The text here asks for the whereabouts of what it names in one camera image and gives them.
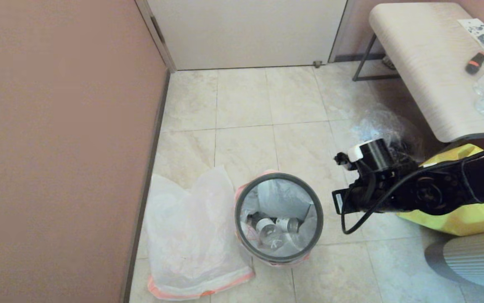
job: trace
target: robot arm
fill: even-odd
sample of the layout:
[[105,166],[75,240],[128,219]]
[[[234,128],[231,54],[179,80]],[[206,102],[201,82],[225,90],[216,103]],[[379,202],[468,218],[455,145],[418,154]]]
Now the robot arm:
[[[348,155],[338,153],[339,165],[357,170],[360,177],[347,189],[332,192],[343,232],[354,232],[374,212],[420,210],[444,215],[462,205],[484,203],[484,151],[457,161],[418,167],[409,157],[394,160],[384,140],[364,142]],[[344,215],[365,211],[346,230]]]

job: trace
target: yellow bag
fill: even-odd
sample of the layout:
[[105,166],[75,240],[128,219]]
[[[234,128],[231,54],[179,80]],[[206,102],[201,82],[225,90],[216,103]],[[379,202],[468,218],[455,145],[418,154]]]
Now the yellow bag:
[[[482,149],[475,145],[465,144],[438,154],[422,165],[458,160],[481,151]],[[456,236],[468,236],[484,232],[484,204],[463,205],[446,215],[428,215],[419,210],[398,213],[397,215],[422,226]]]

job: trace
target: white door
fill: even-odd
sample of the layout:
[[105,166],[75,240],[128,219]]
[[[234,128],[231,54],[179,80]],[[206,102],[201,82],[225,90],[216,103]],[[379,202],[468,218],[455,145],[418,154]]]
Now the white door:
[[148,0],[177,69],[328,62],[346,0]]

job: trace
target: pink wall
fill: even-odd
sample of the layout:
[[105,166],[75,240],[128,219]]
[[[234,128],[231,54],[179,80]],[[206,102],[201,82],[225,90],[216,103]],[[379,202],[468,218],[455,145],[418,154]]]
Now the pink wall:
[[[377,4],[395,2],[438,2],[438,0],[348,0],[349,14],[344,16],[340,26],[341,36],[338,40],[339,44],[335,46],[336,55],[363,53],[373,35],[369,25],[369,12]],[[484,21],[484,0],[453,0],[451,2],[459,3],[473,18]],[[382,47],[380,44],[375,44],[372,53],[379,52],[383,52]]]
[[132,0],[0,0],[0,302],[119,302],[165,65]]

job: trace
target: white table top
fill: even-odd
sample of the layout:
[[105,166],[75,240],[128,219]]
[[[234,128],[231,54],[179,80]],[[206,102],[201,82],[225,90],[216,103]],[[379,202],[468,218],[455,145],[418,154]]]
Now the white table top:
[[468,61],[482,47],[457,22],[472,18],[456,3],[386,3],[369,23],[421,109],[436,138],[452,142],[484,134],[480,98]]

